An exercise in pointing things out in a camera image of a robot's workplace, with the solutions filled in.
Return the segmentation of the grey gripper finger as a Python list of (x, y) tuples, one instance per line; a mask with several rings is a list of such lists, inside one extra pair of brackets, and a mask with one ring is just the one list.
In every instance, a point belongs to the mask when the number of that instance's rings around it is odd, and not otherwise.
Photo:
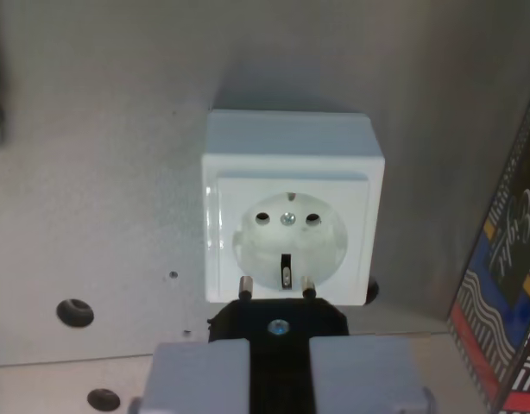
[(317, 413), (436, 411), (406, 337), (322, 336), (309, 346)]
[(162, 343), (154, 351), (139, 413), (248, 413), (245, 339)]

